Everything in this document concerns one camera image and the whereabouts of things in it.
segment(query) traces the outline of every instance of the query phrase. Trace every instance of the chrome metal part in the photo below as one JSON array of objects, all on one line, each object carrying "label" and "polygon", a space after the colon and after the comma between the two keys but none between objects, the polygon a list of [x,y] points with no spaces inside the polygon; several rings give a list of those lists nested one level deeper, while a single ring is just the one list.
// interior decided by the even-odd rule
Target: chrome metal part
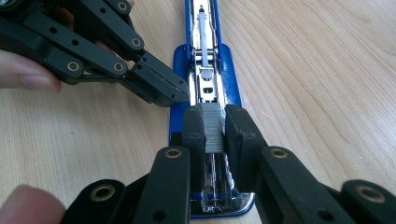
[{"label": "chrome metal part", "polygon": [[200,199],[191,200],[193,217],[227,217],[246,212],[254,193],[239,193],[234,187],[224,153],[225,106],[219,72],[219,46],[213,0],[190,0],[191,57],[189,84],[191,105],[200,104],[205,126],[205,187]]}]

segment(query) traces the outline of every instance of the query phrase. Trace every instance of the finger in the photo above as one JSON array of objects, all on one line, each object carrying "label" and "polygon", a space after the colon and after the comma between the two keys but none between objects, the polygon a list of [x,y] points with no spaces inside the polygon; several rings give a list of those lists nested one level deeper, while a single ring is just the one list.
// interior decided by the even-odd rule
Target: finger
[{"label": "finger", "polygon": [[96,41],[95,44],[99,47],[101,47],[102,49],[104,49],[105,51],[116,55],[116,51],[114,51],[113,49],[111,49],[110,47],[108,47],[105,43],[103,43],[102,41]]},{"label": "finger", "polygon": [[128,0],[128,2],[131,5],[131,7],[134,7],[134,0]]},{"label": "finger", "polygon": [[55,6],[49,11],[49,16],[69,29],[73,29],[74,17],[64,7]]},{"label": "finger", "polygon": [[0,49],[0,88],[57,93],[61,87],[61,82],[38,63]]},{"label": "finger", "polygon": [[3,204],[0,210],[0,223],[60,223],[64,211],[64,206],[46,191],[19,186]]}]

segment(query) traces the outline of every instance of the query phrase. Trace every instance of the wooden table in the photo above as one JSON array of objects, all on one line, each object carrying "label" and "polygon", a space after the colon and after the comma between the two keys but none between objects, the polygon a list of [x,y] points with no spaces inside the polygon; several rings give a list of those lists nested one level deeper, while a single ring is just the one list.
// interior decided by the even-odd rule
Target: wooden table
[{"label": "wooden table", "polygon": [[[184,1],[136,0],[146,48],[172,65]],[[322,183],[373,181],[396,193],[396,3],[219,0],[243,106],[270,145],[291,149]],[[0,90],[0,202],[19,184],[68,206],[90,183],[129,184],[167,145],[169,110],[117,84],[60,94]],[[202,223],[259,223],[257,211]]]}]

